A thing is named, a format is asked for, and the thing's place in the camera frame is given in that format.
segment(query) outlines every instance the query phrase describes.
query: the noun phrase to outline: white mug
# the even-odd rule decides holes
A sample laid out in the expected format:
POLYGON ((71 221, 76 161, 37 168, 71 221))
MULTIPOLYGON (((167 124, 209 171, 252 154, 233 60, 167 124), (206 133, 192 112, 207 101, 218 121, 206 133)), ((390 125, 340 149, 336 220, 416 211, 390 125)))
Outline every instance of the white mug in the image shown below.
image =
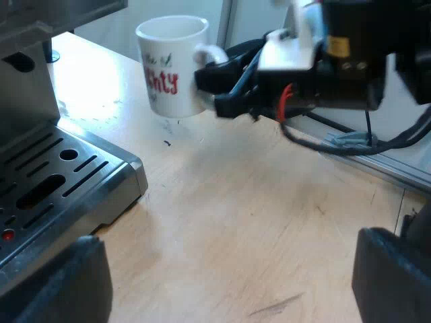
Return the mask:
POLYGON ((136 28, 152 110, 168 118, 186 118, 204 111, 196 96, 195 71, 209 55, 216 64, 226 53, 208 45, 206 19, 169 15, 148 20, 136 28))

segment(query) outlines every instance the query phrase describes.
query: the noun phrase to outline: light wood tabletop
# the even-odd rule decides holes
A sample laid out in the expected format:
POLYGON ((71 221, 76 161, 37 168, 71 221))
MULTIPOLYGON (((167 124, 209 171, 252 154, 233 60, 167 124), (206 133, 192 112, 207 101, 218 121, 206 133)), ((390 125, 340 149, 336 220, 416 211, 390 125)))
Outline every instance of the light wood tabletop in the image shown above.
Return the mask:
POLYGON ((423 199, 289 143, 269 119, 156 116, 139 63, 68 33, 53 48, 62 116, 139 156, 150 186, 98 232, 110 322, 360 322, 358 231, 395 231, 423 199))

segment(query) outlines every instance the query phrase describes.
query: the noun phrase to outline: yellow label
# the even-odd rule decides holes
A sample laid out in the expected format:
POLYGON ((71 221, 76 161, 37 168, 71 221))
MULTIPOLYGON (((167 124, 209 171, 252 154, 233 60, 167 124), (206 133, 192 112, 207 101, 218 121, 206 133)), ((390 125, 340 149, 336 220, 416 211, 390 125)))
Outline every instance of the yellow label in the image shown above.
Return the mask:
POLYGON ((350 42, 347 37, 328 36, 328 54, 345 59, 350 56, 350 42))

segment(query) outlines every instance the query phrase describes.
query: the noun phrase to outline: white wall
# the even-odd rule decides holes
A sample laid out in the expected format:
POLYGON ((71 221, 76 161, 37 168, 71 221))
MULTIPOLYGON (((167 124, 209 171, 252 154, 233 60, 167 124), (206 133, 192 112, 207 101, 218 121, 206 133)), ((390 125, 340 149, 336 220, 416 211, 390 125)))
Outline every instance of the white wall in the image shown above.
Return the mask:
POLYGON ((286 17, 286 7, 275 7, 270 0, 235 0, 232 11, 227 48, 281 28, 286 17))
POLYGON ((136 27, 161 15, 197 15, 208 19, 210 40, 217 41, 223 0, 129 0, 128 8, 76 29, 75 33, 96 44, 138 61, 136 27))

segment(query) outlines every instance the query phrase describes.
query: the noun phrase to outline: drip tray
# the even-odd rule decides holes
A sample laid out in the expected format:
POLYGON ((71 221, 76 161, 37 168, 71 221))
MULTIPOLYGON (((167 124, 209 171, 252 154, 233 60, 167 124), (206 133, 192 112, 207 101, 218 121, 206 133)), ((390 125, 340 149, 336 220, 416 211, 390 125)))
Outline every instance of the drip tray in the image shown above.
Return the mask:
POLYGON ((70 129, 48 124, 0 155, 0 295, 147 188, 139 158, 70 129))

